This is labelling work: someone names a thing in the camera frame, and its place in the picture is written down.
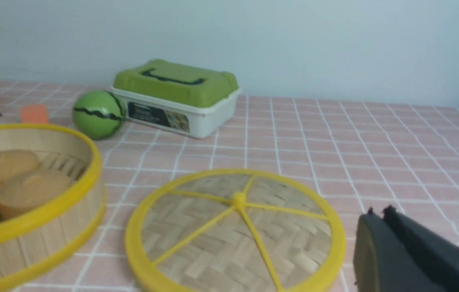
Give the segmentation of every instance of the light blue wall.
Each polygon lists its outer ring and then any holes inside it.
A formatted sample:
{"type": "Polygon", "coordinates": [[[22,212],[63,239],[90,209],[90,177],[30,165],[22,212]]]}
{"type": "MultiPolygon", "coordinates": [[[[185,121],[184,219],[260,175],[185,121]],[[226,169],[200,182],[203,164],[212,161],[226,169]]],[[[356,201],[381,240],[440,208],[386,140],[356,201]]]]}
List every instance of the light blue wall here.
{"type": "Polygon", "coordinates": [[[248,94],[459,103],[459,0],[0,0],[0,78],[107,84],[164,58],[248,94]]]}

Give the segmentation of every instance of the white plastic container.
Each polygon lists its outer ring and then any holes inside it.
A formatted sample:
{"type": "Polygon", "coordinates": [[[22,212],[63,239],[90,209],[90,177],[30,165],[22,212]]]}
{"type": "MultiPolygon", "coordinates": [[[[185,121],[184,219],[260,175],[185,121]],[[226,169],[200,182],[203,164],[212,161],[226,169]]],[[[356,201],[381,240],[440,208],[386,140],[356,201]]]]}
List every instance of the white plastic container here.
{"type": "Polygon", "coordinates": [[[201,108],[111,87],[125,103],[127,120],[197,139],[208,137],[233,117],[241,91],[239,87],[215,105],[201,108]]]}

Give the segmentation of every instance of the green lid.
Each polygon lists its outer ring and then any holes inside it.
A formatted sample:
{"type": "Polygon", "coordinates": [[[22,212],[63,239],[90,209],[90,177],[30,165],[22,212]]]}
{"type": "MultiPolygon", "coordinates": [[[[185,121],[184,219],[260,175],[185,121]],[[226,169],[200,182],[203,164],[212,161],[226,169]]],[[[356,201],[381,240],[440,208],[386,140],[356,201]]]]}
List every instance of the green lid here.
{"type": "Polygon", "coordinates": [[[114,88],[162,98],[192,107],[211,107],[238,89],[237,78],[217,72],[155,59],[120,72],[114,88]]]}

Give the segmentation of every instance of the green ball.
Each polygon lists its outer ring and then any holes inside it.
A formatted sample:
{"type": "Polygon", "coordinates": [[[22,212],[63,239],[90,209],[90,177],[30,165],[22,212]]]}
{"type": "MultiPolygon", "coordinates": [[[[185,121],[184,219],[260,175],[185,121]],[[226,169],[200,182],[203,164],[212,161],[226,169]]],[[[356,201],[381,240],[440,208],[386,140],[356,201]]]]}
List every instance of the green ball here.
{"type": "Polygon", "coordinates": [[[93,140],[114,135],[125,121],[125,105],[106,90],[90,91],[76,100],[73,106],[73,123],[93,140]]]}

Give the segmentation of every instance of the box handle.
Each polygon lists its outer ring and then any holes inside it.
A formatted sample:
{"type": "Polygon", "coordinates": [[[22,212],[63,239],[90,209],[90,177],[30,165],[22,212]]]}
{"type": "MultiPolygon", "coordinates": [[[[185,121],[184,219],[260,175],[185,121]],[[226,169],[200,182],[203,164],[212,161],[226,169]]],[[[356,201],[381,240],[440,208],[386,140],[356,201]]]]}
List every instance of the box handle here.
{"type": "Polygon", "coordinates": [[[200,84],[204,83],[204,81],[205,81],[204,78],[198,78],[195,81],[187,82],[187,81],[180,81],[180,80],[176,80],[176,79],[156,76],[156,75],[152,75],[152,71],[154,71],[154,70],[156,70],[156,69],[155,68],[148,69],[148,70],[142,72],[141,75],[146,76],[146,77],[156,78],[157,80],[163,81],[163,82],[175,82],[175,83],[180,83],[180,84],[184,84],[184,85],[200,85],[200,84]]]}

